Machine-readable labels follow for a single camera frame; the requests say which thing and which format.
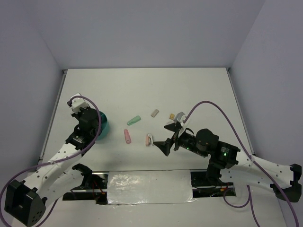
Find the yellow eraser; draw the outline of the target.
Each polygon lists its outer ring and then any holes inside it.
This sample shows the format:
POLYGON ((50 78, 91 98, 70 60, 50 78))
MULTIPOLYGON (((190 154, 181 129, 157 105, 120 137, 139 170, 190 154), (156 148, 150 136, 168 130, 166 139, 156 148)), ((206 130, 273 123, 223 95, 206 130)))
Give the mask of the yellow eraser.
POLYGON ((174 119, 175 115, 173 113, 170 114, 169 118, 174 119))

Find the pink small stapler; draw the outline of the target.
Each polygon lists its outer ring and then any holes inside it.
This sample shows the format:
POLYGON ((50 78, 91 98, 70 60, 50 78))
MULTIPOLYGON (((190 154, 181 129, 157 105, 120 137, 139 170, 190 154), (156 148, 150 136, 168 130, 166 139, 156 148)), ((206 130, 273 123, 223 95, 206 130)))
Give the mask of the pink small stapler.
POLYGON ((146 136, 145 136, 145 145, 147 147, 149 146, 153 146, 153 137, 152 137, 152 134, 151 133, 147 133, 146 136))

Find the grey eraser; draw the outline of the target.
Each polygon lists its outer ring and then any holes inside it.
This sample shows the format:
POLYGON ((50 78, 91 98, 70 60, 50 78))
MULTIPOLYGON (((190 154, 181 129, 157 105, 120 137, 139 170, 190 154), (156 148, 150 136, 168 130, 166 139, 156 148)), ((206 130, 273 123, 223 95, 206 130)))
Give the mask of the grey eraser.
POLYGON ((155 110, 151 113, 151 117, 155 117, 158 113, 159 113, 159 110, 158 110, 158 109, 155 109, 155 110))

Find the green pen cap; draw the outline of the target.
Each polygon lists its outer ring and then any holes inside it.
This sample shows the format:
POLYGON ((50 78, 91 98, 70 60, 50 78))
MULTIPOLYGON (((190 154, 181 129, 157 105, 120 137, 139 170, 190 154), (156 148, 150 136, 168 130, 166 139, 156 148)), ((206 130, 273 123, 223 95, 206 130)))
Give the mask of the green pen cap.
POLYGON ((130 126, 130 125, 133 125, 137 122, 139 122, 141 120, 141 117, 139 115, 135 116, 134 118, 130 119, 128 122, 127 122, 127 125, 130 126))

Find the pink correction tape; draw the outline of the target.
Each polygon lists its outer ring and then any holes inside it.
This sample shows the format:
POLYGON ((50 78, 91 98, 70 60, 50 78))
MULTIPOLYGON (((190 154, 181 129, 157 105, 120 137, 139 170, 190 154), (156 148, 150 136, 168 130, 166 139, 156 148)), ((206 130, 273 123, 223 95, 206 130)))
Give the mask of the pink correction tape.
POLYGON ((128 129, 124 129, 124 136, 126 144, 130 144, 132 141, 128 129))

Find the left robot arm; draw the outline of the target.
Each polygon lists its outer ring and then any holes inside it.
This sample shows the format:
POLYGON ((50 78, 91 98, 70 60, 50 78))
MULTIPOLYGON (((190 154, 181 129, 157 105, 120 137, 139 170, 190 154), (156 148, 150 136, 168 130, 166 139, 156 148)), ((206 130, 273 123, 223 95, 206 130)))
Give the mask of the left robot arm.
POLYGON ((27 227, 40 221, 46 208, 69 190, 92 185, 92 170, 78 161, 102 132, 102 115, 90 107, 72 114, 78 125, 60 150, 46 163, 33 167, 22 181, 12 179, 3 190, 4 210, 27 227))

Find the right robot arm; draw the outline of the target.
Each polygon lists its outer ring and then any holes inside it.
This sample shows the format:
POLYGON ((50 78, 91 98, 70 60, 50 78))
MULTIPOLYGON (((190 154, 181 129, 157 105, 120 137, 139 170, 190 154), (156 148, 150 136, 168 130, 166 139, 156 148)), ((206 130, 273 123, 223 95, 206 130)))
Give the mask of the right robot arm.
POLYGON ((155 141, 165 156, 170 150, 184 148, 209 159, 206 181, 211 185, 242 183, 273 191, 281 200, 296 203, 302 195, 299 184, 302 167, 298 164, 285 166, 250 154, 242 149, 220 141, 209 129, 201 129, 196 134, 180 123, 164 126, 173 136, 165 141, 155 141))

